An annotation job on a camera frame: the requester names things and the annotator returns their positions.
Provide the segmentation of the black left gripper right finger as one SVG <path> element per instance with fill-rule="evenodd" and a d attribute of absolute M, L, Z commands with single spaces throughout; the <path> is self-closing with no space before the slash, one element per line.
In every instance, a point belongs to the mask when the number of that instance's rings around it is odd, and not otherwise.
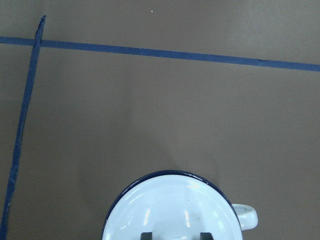
<path fill-rule="evenodd" d="M 213 240 L 213 235 L 210 232 L 201 232 L 200 240 Z"/>

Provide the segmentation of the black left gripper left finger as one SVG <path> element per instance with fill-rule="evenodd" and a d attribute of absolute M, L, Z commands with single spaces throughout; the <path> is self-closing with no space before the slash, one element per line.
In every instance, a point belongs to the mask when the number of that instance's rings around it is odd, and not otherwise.
<path fill-rule="evenodd" d="M 143 232 L 140 235 L 140 240 L 152 240 L 153 239 L 153 233 L 152 232 Z"/>

